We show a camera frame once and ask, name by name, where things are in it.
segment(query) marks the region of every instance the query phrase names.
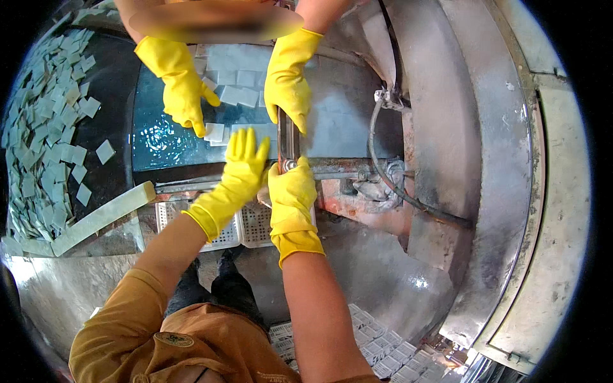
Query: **leg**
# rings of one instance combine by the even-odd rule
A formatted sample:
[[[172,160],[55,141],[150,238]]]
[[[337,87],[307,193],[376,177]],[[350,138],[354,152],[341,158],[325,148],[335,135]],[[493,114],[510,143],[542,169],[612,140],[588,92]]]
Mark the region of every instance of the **leg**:
[[[177,283],[175,293],[172,295],[168,302],[168,308],[164,313],[164,318],[171,315],[175,311],[181,310],[184,307],[193,305],[195,303],[203,303],[212,301],[213,296],[207,289],[200,285],[198,282],[198,267],[200,261],[198,258],[189,265],[185,270],[181,279]]]
[[[217,303],[243,312],[268,332],[268,326],[264,323],[264,318],[257,308],[251,285],[234,265],[234,260],[244,248],[241,245],[224,251],[217,263],[219,276],[211,284],[211,292]]]

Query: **brown t-shirt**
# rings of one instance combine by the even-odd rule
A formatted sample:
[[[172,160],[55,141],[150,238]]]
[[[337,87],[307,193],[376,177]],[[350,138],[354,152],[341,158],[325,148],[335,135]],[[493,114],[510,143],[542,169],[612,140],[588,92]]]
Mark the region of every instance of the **brown t-shirt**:
[[[129,270],[72,343],[68,364],[77,383],[215,381],[203,377],[206,369],[226,382],[300,382],[266,333],[240,312],[199,303],[164,320],[167,302],[154,276]]]

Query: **black pants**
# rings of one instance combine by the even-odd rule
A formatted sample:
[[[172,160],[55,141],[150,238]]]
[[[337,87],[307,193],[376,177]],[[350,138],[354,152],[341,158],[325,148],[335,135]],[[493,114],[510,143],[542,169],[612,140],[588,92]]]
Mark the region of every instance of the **black pants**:
[[[251,285],[238,272],[233,262],[226,262],[219,268],[219,276],[211,284],[211,292],[200,285],[198,266],[199,261],[196,259],[181,276],[175,293],[168,302],[164,318],[195,303],[210,302],[240,311],[268,333],[269,327],[257,308]]]

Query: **metal clamp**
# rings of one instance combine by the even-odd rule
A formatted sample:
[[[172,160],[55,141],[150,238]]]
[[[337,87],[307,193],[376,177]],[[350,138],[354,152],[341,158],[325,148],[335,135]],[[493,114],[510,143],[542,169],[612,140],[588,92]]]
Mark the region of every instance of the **metal clamp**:
[[[277,107],[277,158],[279,174],[298,166],[300,157],[300,131],[283,109]]]

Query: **yellow rubber glove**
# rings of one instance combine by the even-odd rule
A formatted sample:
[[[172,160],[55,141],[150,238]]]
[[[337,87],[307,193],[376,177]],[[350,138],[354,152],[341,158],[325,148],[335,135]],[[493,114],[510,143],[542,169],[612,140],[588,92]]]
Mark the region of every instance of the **yellow rubber glove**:
[[[256,133],[240,129],[232,134],[226,150],[226,166],[221,182],[181,213],[192,217],[207,234],[209,242],[217,238],[234,213],[252,200],[262,186],[264,165],[268,159],[270,138],[266,137],[256,152]]]
[[[134,53],[157,77],[164,87],[164,113],[183,127],[193,127],[198,137],[207,133],[204,127],[200,97],[218,107],[217,95],[202,82],[188,46],[182,42],[156,39],[146,36],[136,46]]]
[[[268,189],[272,202],[270,239],[280,253],[279,267],[283,269],[283,260],[297,251],[325,255],[309,213],[317,192],[307,159],[300,157],[298,166],[283,175],[274,164],[268,171]]]
[[[307,135],[311,89],[302,70],[315,54],[322,37],[303,28],[279,37],[272,50],[264,83],[264,102],[270,120],[277,123],[276,107],[279,106],[303,135]]]

